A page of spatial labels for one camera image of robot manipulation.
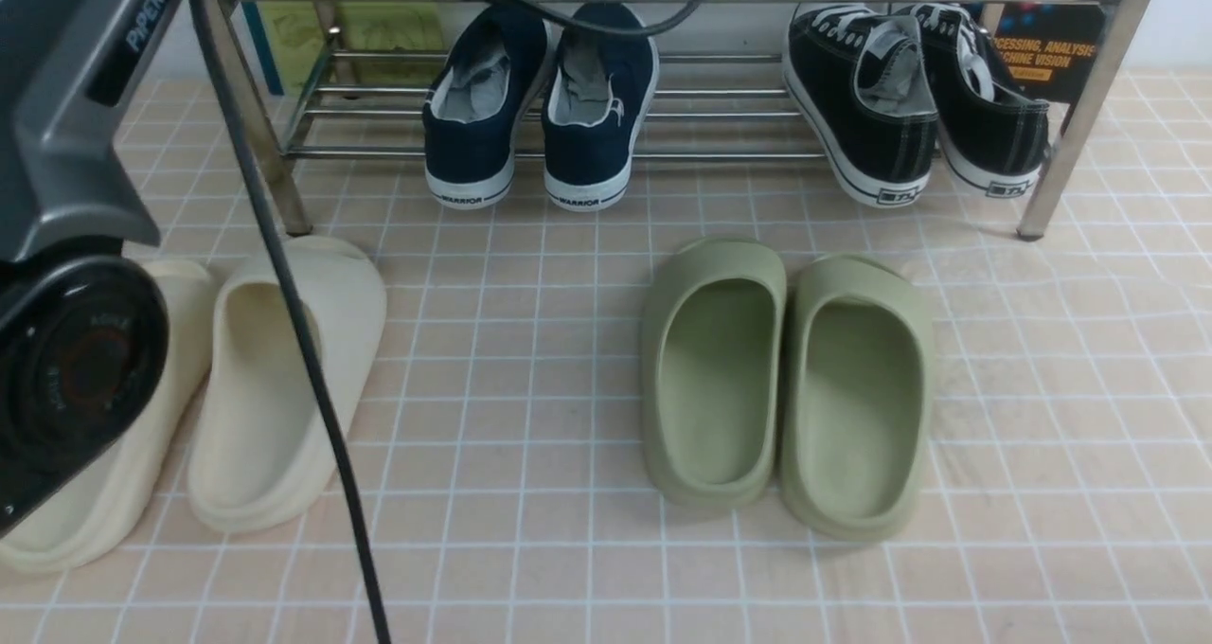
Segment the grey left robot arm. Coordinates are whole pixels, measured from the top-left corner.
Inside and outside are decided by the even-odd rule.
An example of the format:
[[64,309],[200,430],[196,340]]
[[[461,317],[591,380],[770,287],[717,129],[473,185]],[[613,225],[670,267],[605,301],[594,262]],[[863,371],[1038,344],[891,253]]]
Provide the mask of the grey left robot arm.
[[2,532],[152,401],[168,308],[126,243],[160,230],[114,148],[182,0],[2,0]]

